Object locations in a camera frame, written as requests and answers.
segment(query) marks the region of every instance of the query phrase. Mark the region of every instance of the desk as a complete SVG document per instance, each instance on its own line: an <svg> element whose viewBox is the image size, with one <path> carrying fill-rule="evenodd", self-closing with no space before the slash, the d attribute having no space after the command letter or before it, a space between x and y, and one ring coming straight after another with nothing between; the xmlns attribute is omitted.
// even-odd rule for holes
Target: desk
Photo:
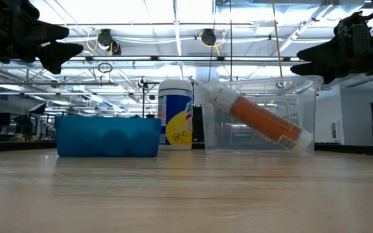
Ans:
<svg viewBox="0 0 373 233"><path fill-rule="evenodd" d="M0 153L0 232L373 232L373 156Z"/></svg>

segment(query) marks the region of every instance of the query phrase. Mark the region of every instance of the disinfecting wipes canister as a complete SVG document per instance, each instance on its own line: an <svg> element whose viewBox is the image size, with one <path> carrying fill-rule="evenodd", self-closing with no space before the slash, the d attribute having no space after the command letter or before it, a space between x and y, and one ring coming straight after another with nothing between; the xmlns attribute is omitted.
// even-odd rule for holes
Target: disinfecting wipes canister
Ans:
<svg viewBox="0 0 373 233"><path fill-rule="evenodd" d="M192 85L184 80L159 84L158 117L162 120L160 150L191 150Z"/></svg>

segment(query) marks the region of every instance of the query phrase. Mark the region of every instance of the blue plastic bin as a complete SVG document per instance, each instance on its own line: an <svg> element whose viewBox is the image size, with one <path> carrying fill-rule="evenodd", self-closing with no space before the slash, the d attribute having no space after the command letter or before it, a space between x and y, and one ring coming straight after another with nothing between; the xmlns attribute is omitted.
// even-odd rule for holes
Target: blue plastic bin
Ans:
<svg viewBox="0 0 373 233"><path fill-rule="evenodd" d="M156 157L161 119L56 117L61 157Z"/></svg>

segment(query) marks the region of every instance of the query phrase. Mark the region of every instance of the ceiling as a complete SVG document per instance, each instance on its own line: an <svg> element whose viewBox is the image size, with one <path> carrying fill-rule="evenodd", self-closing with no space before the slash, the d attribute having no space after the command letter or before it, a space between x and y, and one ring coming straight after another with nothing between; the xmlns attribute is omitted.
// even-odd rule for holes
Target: ceiling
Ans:
<svg viewBox="0 0 373 233"><path fill-rule="evenodd" d="M371 12L364 0L333 1L290 0L275 1L275 14L270 1L255 0L30 0L40 11L40 20L68 27L70 34L63 42L79 43L84 51L79 56L109 56L96 47L96 35L103 28L112 30L123 56L248 56L295 57L302 49L318 45L333 37L339 19L359 9ZM277 21L277 35L274 19ZM205 28L214 28L217 49L206 47L199 39ZM95 93L136 93L137 80L150 82L165 79L195 77L197 69L208 67L207 61L111 61L113 71L102 74L100 62L70 61L61 74L51 74L34 64L12 62L0 64L0 82L74 82L84 90ZM268 78L280 75L277 60L263 63L232 63L234 79ZM285 63L284 76L292 76L290 63ZM229 79L231 63L214 62L220 79ZM114 85L91 85L93 82L113 82ZM64 85L30 87L35 92L73 92ZM54 97L39 95L50 100ZM140 97L101 96L115 107L124 104L139 106Z"/></svg>

